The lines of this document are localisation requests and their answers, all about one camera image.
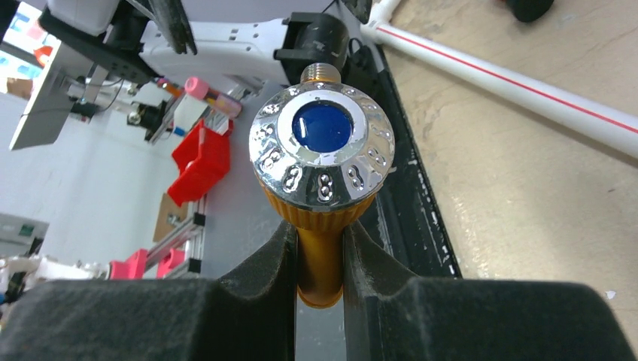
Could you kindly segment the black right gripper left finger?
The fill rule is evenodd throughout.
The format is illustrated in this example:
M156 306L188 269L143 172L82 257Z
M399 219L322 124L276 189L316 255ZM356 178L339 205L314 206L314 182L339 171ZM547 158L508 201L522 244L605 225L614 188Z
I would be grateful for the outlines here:
M50 281L1 333L3 360L292 360L296 233L218 279Z

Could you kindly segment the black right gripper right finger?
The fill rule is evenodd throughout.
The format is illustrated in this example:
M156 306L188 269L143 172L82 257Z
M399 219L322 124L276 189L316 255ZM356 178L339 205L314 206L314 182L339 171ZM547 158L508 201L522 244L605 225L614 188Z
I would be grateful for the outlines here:
M583 284L421 277L359 224L344 232L349 360L633 360Z

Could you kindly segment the orange water faucet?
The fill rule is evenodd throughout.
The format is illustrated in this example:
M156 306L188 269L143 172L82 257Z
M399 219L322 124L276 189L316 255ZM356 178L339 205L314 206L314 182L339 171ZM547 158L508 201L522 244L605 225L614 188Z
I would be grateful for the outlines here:
M343 233L372 204L395 155L382 107L314 63L271 97L249 132L254 174L275 211L297 232L297 292L313 308L343 293Z

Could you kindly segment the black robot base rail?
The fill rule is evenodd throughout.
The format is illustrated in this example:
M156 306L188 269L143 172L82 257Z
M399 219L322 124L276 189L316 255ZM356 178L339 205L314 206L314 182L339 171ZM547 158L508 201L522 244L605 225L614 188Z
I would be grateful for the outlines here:
M448 232L421 160L408 116L385 54L358 39L348 44L348 64L362 71L358 83L380 104L392 126L393 165L360 222L379 246L424 277L461 278Z

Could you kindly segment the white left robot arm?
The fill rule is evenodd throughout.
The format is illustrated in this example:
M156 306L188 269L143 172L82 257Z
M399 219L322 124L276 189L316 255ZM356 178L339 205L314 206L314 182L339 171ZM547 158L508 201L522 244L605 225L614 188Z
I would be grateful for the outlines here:
M349 39L330 14L192 22L180 1L49 1L38 22L88 60L138 84L220 74L293 85L316 62L342 69Z

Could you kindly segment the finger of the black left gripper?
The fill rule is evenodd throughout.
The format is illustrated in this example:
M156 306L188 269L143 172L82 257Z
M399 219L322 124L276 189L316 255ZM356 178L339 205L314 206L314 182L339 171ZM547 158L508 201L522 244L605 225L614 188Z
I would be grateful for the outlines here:
M197 54L190 21L181 0L150 0L150 11L163 37L177 54Z

